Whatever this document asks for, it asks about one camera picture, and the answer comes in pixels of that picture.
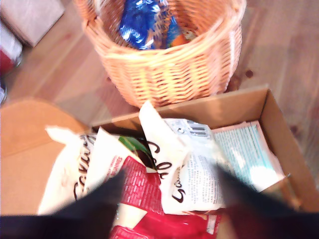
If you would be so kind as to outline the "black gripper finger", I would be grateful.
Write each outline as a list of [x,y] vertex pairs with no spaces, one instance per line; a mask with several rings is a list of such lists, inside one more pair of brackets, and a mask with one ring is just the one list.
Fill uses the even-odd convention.
[[240,239],[298,239],[296,212],[284,203],[243,183],[222,167],[215,166],[224,212]]
[[107,238],[122,197],[125,171],[54,214],[54,238]]

